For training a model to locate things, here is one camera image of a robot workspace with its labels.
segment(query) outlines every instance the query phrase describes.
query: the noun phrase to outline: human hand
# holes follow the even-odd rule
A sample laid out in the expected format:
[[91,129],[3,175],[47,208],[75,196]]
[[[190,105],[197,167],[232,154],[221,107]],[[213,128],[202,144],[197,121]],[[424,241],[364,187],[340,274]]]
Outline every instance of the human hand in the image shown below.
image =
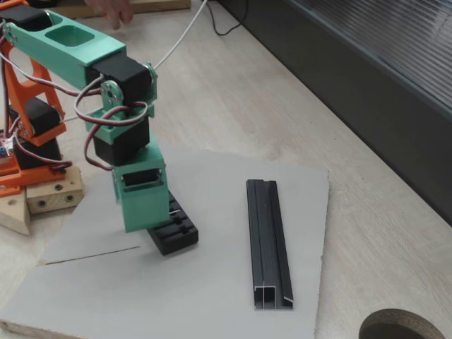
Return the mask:
[[121,26],[121,22],[130,23],[133,18],[129,0],[85,0],[94,12],[104,14],[114,30]]

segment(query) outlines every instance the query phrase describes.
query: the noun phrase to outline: wooden block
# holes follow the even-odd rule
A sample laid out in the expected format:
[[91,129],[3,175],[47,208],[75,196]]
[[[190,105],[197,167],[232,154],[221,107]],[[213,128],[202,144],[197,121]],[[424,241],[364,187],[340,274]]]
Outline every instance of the wooden block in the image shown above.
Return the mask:
[[83,198],[80,169],[70,166],[62,180],[27,186],[27,203],[31,214],[77,206]]
[[[130,0],[130,3],[134,13],[145,13],[190,8],[191,0]],[[49,10],[68,18],[99,16],[83,0],[60,0],[57,7]]]
[[0,225],[30,235],[30,213],[25,190],[14,196],[0,198]]

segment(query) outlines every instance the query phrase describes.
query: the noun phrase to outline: green 3d-printed robot arm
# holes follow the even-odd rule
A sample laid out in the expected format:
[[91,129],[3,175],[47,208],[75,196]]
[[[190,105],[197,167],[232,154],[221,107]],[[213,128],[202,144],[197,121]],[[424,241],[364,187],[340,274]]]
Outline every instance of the green 3d-printed robot arm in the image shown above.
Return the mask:
[[[126,232],[168,223],[165,162],[148,120],[154,116],[153,101],[157,97],[157,76],[152,66],[128,58],[121,42],[59,14],[33,8],[11,14],[11,9],[8,16],[0,13],[0,17],[6,21],[4,34],[14,47],[79,90],[103,76],[103,106],[90,113],[91,117],[103,117],[125,105],[130,109],[110,118],[125,121],[143,113],[143,107],[133,106],[135,102],[147,103],[148,114],[135,124],[102,124],[93,136],[95,152],[112,166]],[[86,122],[88,131],[94,126]]]

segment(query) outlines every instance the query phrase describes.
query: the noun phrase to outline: robotic arm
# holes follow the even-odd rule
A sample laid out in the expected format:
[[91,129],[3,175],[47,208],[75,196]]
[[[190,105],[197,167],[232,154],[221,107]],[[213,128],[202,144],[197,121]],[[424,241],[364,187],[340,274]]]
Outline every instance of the robotic arm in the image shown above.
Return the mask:
[[[62,159],[56,139],[66,130],[56,94],[61,90],[76,97],[74,109],[85,120],[87,161],[112,172],[126,232],[166,225],[171,215],[165,162],[148,120],[157,97],[154,68],[129,58],[121,42],[59,14],[31,8],[24,0],[0,4],[0,19],[6,102],[0,196],[61,179],[71,165]],[[19,68],[9,60],[13,48],[27,54],[34,68],[32,76],[22,72],[28,78],[22,83],[14,72]],[[79,90],[53,83],[47,69]],[[47,102],[37,98],[42,93]],[[82,113],[78,104],[88,95],[100,95],[102,107]],[[87,156],[91,141],[109,167]]]

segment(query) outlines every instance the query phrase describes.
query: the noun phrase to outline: orange robot base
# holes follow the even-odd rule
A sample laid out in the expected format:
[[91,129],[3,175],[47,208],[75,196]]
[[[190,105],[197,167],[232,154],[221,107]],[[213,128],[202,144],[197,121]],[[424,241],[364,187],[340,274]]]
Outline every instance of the orange robot base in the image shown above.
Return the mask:
[[[0,4],[0,10],[22,4],[28,5],[24,0],[10,0]],[[5,42],[1,46],[1,49],[4,55],[9,57],[9,53],[13,49],[13,46],[8,42]],[[50,81],[49,71],[35,60],[30,60],[33,66],[33,76]],[[30,80],[20,83],[13,67],[10,64],[5,64],[4,74],[6,76],[9,99],[11,101],[11,106],[20,117],[20,130],[17,130],[18,136],[39,147],[65,132],[66,125],[61,122],[53,129],[48,130],[40,136],[34,135],[34,129],[28,119],[27,112],[25,111],[25,104],[28,100],[37,97],[38,95],[45,94],[47,103],[59,112],[61,120],[63,120],[64,112],[58,99],[57,92],[52,87],[35,83]],[[14,153],[11,153],[8,157],[0,158],[0,197],[19,194],[22,188],[27,185],[63,178],[64,173],[54,171],[48,165],[32,169],[20,169]]]

